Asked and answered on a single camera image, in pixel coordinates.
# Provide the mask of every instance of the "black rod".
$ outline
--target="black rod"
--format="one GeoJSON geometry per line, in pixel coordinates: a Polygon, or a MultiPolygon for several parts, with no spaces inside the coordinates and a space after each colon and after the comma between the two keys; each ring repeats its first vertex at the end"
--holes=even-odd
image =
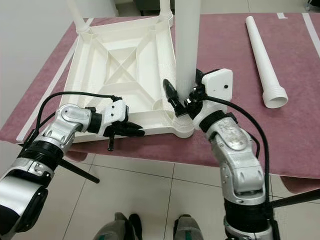
{"type": "Polygon", "coordinates": [[[301,193],[298,195],[282,198],[279,200],[275,200],[270,202],[272,208],[285,207],[294,204],[300,204],[305,202],[310,202],[313,200],[320,199],[320,189],[308,191],[305,193],[301,193]]]}
{"type": "Polygon", "coordinates": [[[83,171],[81,168],[71,164],[70,162],[64,160],[64,159],[60,159],[60,161],[58,162],[58,164],[65,168],[65,169],[68,169],[70,170],[71,172],[75,173],[75,174],[78,174],[80,175],[81,177],[84,177],[96,184],[98,184],[100,182],[100,179],[91,175],[90,173],[86,172],[86,171],[83,171]]]}

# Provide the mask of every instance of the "shoe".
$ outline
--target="shoe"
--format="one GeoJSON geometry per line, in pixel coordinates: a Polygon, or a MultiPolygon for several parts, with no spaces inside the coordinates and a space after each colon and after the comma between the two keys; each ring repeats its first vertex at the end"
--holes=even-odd
{"type": "Polygon", "coordinates": [[[177,232],[177,228],[178,228],[179,219],[180,219],[181,217],[190,217],[190,218],[191,218],[191,215],[189,215],[189,214],[182,214],[181,216],[179,216],[179,218],[178,218],[177,220],[174,221],[174,226],[173,226],[173,239],[175,239],[176,232],[177,232]]]}
{"type": "Polygon", "coordinates": [[[142,240],[142,224],[138,214],[134,213],[129,216],[129,222],[134,227],[135,235],[142,240]]]}

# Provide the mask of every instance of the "white tape strip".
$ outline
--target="white tape strip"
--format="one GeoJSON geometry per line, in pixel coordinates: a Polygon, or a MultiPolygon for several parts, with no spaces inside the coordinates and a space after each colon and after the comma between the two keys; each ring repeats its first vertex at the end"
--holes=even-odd
{"type": "MultiPolygon", "coordinates": [[[[89,24],[92,23],[94,19],[93,18],[89,18],[86,22],[89,24]]],[[[23,126],[23,128],[21,129],[20,133],[18,134],[18,136],[16,137],[16,140],[18,142],[23,142],[28,130],[31,128],[33,122],[35,121],[39,109],[41,107],[42,102],[49,97],[49,95],[51,94],[51,92],[54,90],[57,82],[59,81],[59,79],[61,78],[64,70],[66,69],[66,66],[68,65],[70,59],[72,58],[75,50],[76,50],[76,46],[77,46],[77,42],[78,42],[78,37],[75,39],[75,41],[73,42],[72,46],[70,47],[68,53],[66,54],[63,62],[61,63],[58,71],[56,72],[55,76],[53,77],[51,83],[49,84],[48,88],[46,89],[45,93],[43,94],[42,98],[40,99],[39,103],[37,104],[37,106],[35,107],[35,109],[33,110],[33,112],[31,113],[29,119],[26,121],[25,125],[23,126]]]]}
{"type": "Polygon", "coordinates": [[[287,19],[283,12],[278,12],[277,15],[279,19],[287,19]]]}
{"type": "Polygon", "coordinates": [[[308,29],[308,32],[310,34],[313,45],[315,47],[315,50],[318,53],[318,56],[320,58],[320,40],[315,30],[315,27],[311,21],[310,15],[309,13],[302,13],[302,16],[303,16],[306,28],[308,29]]]}

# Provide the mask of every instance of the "white wall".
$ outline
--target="white wall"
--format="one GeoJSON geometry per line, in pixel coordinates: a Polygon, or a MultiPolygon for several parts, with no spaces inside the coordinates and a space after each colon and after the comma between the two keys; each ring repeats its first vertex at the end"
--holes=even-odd
{"type": "MultiPolygon", "coordinates": [[[[113,17],[113,0],[76,0],[83,17],[113,17]]],[[[0,128],[72,23],[66,0],[0,0],[0,128]]],[[[0,175],[19,147],[0,142],[0,175]]]]}

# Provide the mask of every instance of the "black cable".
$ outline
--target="black cable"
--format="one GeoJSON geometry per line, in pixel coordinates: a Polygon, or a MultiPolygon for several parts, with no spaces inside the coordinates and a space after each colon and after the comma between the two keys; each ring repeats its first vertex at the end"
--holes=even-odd
{"type": "Polygon", "coordinates": [[[256,151],[255,151],[255,157],[257,159],[259,159],[259,153],[260,153],[260,142],[258,141],[258,139],[256,139],[255,136],[253,136],[250,132],[248,132],[248,134],[250,135],[250,137],[252,138],[252,140],[255,142],[256,144],[256,151]]]}
{"type": "Polygon", "coordinates": [[[83,92],[83,91],[61,91],[61,92],[56,92],[56,93],[48,96],[41,104],[41,107],[39,109],[37,119],[36,119],[35,129],[33,131],[31,131],[29,136],[26,138],[20,154],[23,153],[25,151],[25,149],[36,139],[36,137],[39,135],[39,129],[55,115],[55,112],[54,112],[49,117],[47,117],[43,122],[41,122],[42,113],[43,113],[43,110],[44,110],[46,104],[52,98],[54,98],[56,96],[61,96],[61,95],[85,95],[85,96],[97,97],[97,98],[108,98],[108,99],[112,99],[113,101],[117,101],[117,100],[122,99],[121,97],[114,96],[114,95],[95,94],[95,93],[83,92]]]}
{"type": "Polygon", "coordinates": [[[226,100],[222,100],[216,97],[212,97],[212,96],[205,96],[204,100],[209,100],[212,102],[216,102],[219,104],[223,104],[223,105],[227,105],[237,111],[239,111],[240,113],[242,113],[245,117],[247,117],[250,122],[253,123],[253,125],[256,127],[256,129],[258,130],[259,134],[261,135],[262,138],[262,142],[263,142],[263,147],[264,147],[264,185],[265,185],[265,203],[268,206],[269,205],[269,172],[270,172],[270,161],[269,161],[269,146],[268,146],[268,140],[267,137],[263,131],[263,129],[261,128],[261,126],[259,125],[259,123],[255,120],[255,118],[253,116],[251,116],[246,110],[244,110],[242,107],[226,101],[226,100]]]}
{"type": "Polygon", "coordinates": [[[48,96],[43,103],[41,104],[41,107],[38,112],[38,116],[36,119],[36,125],[35,125],[35,130],[34,134],[38,135],[39,134],[39,129],[40,129],[40,124],[41,124],[41,116],[42,112],[47,104],[52,98],[56,96],[61,96],[61,95],[85,95],[85,96],[90,96],[90,97],[97,97],[97,98],[107,98],[107,99],[112,99],[113,101],[120,100],[122,98],[114,96],[114,95],[102,95],[102,94],[95,94],[95,93],[89,93],[89,92],[83,92],[83,91],[61,91],[61,92],[56,92],[50,96],[48,96]]]}
{"type": "MultiPolygon", "coordinates": [[[[41,128],[43,125],[45,125],[45,124],[46,124],[53,116],[55,116],[55,115],[56,115],[56,112],[51,113],[50,116],[48,116],[44,121],[42,121],[42,122],[40,123],[40,128],[41,128]]],[[[32,129],[32,131],[29,133],[29,135],[28,135],[27,138],[25,139],[24,143],[23,143],[23,144],[19,144],[19,145],[22,147],[22,149],[21,149],[18,157],[26,150],[26,148],[28,148],[28,147],[30,146],[30,144],[31,144],[30,139],[31,139],[31,136],[34,134],[34,132],[35,132],[35,128],[32,129]]]]}
{"type": "Polygon", "coordinates": [[[56,115],[56,112],[53,112],[50,114],[50,116],[48,116],[45,120],[43,120],[41,123],[40,123],[40,128],[45,125],[54,115],[56,115]]]}

